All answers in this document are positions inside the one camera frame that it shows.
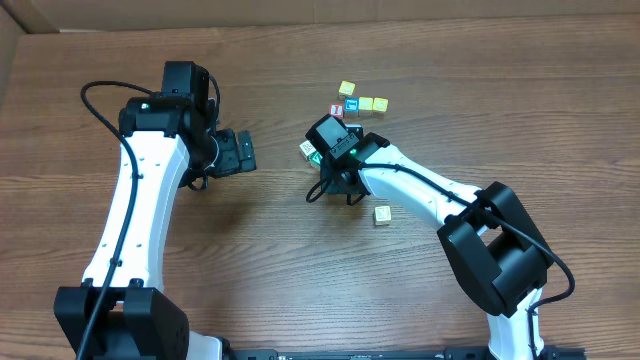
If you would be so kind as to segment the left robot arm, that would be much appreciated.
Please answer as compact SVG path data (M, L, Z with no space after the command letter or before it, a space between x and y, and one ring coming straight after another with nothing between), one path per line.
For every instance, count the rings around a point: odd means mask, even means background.
M166 62L160 91L138 92L108 127L121 158L99 246L54 315L79 359L231 359L164 295L163 261L178 189L255 170L251 135L218 129L219 87L192 61Z

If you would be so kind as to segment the yellow letter K block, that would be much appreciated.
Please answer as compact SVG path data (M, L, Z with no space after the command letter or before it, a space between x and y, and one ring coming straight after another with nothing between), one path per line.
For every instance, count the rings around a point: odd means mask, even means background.
M377 206L374 208L373 213L374 225L385 226L389 225L392 221L392 212L389 206Z

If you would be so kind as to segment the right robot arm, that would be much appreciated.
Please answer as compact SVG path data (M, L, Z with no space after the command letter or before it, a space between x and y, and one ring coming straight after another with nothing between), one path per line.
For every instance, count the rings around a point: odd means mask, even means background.
M485 189L443 177L411 160L389 140L363 134L325 115L307 132L319 151L321 179L309 202L343 193L389 200L436 230L464 293L487 315L495 359L538 359L544 342L537 309L551 251L515 193L495 182Z

